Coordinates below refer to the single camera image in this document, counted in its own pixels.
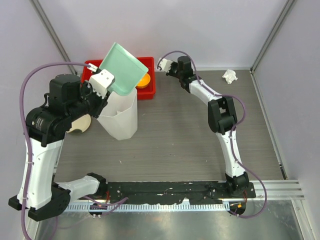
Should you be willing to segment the translucent white bin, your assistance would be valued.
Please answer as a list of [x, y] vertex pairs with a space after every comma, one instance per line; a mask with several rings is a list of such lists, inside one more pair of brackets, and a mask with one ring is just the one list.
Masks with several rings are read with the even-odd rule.
[[112, 92], [97, 121], [116, 140], [130, 139], [138, 129], [137, 101], [136, 89], [126, 96]]

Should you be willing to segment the green dustpan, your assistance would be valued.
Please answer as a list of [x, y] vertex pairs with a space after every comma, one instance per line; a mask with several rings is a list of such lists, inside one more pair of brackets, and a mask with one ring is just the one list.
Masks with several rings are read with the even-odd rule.
[[127, 96], [148, 72], [148, 68], [119, 43], [114, 43], [99, 65], [114, 76], [108, 88], [120, 96]]

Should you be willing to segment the large paper scrap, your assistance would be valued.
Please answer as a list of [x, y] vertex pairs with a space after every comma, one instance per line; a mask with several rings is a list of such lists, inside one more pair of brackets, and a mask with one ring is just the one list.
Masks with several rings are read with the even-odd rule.
[[234, 81], [238, 80], [236, 72], [232, 69], [227, 69], [222, 75], [222, 78], [226, 81], [227, 84], [232, 84]]

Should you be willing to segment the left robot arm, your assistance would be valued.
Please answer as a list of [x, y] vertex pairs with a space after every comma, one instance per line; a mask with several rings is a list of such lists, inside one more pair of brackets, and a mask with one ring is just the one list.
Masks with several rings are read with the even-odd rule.
[[20, 211], [25, 204], [28, 217], [39, 222], [59, 216], [70, 202], [88, 195], [100, 200], [106, 195], [107, 181], [96, 173], [64, 183], [55, 183], [53, 175], [72, 122], [85, 115], [98, 118], [108, 104], [113, 82], [113, 77], [100, 74], [87, 82], [61, 74], [49, 82], [44, 104], [31, 110], [25, 121], [32, 150], [26, 152], [25, 164], [31, 170], [25, 170], [23, 178], [29, 184], [8, 200], [9, 206]]

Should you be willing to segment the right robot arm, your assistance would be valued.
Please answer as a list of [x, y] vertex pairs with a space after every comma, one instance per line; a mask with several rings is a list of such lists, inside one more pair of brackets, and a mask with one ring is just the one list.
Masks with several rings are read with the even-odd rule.
[[206, 104], [208, 125], [219, 140], [225, 161], [225, 190], [230, 197], [236, 198], [245, 192], [250, 181], [237, 144], [238, 118], [234, 100], [209, 87], [192, 65], [188, 56], [180, 56], [177, 61], [162, 58], [157, 67], [167, 76], [177, 78], [183, 89]]

